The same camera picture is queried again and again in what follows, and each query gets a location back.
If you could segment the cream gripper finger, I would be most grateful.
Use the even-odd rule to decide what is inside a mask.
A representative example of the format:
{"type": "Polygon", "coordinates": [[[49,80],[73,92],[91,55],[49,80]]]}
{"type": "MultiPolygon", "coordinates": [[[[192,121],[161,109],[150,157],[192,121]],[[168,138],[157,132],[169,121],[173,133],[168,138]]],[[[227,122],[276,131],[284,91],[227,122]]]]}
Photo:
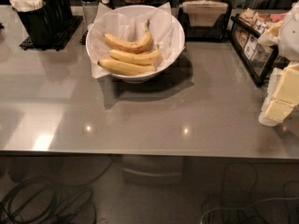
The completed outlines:
{"type": "Polygon", "coordinates": [[[294,106],[299,105],[299,63],[289,63],[283,69],[273,97],[294,106]]]}
{"type": "Polygon", "coordinates": [[[276,122],[282,122],[293,111],[294,106],[280,101],[280,100],[268,100],[265,108],[265,115],[276,122]]]}

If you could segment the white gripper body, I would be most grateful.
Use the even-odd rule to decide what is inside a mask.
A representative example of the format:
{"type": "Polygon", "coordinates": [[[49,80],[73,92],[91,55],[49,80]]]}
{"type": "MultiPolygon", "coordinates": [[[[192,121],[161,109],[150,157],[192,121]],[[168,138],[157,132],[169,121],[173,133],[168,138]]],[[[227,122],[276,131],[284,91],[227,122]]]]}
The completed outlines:
{"type": "Polygon", "coordinates": [[[268,82],[267,87],[267,96],[265,97],[263,101],[263,105],[261,107],[261,113],[259,115],[259,122],[262,125],[274,127],[278,125],[278,121],[270,119],[266,116],[265,111],[267,107],[270,105],[270,102],[273,98],[273,94],[278,86],[279,80],[282,76],[283,70],[279,68],[274,68],[268,82]]]}

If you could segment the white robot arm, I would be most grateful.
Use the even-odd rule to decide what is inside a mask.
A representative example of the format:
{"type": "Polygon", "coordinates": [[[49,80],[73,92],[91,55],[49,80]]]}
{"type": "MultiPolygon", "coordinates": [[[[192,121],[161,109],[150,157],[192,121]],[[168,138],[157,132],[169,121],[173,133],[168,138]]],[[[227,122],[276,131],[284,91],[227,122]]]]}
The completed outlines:
{"type": "Polygon", "coordinates": [[[299,2],[259,38],[262,46],[278,46],[278,55],[289,60],[283,68],[275,68],[270,76],[259,122],[276,126],[299,105],[299,2]]]}

